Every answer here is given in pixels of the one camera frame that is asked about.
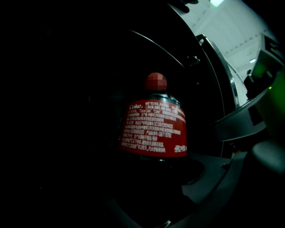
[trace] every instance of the coca-cola bottle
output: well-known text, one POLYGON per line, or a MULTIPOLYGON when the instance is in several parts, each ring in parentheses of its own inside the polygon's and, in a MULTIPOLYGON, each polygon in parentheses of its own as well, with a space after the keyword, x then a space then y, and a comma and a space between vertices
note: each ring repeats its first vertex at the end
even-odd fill
POLYGON ((127 105, 122 118, 117 201, 143 226, 159 226, 189 214, 195 204, 182 194, 181 185, 204 170, 187 157, 186 117, 166 89, 165 77, 151 73, 144 93, 127 105))

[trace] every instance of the red label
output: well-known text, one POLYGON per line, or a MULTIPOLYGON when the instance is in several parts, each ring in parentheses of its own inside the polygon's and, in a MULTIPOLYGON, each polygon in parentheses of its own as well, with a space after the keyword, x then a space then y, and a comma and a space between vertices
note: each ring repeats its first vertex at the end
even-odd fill
POLYGON ((132 102, 122 120, 119 148, 147 156, 186 156, 184 112, 177 105, 160 100, 132 102))

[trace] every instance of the white ceiling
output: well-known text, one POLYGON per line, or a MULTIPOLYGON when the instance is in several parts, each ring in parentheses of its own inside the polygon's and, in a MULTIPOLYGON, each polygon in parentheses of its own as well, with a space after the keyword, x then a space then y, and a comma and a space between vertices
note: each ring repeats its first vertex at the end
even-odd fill
POLYGON ((242 80, 254 66, 249 61, 257 57, 261 33, 276 40, 262 18, 242 0, 225 0, 218 7, 199 0, 187 6, 189 13, 174 9, 196 36, 204 34, 216 44, 242 80))

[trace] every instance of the red bottle cap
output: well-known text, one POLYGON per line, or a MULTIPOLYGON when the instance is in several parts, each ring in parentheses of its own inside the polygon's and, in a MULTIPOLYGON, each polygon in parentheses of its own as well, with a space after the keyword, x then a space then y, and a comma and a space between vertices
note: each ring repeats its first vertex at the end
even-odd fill
POLYGON ((166 90, 167 81, 165 77, 160 73, 151 73, 147 76, 145 89, 153 91, 163 91, 166 90))

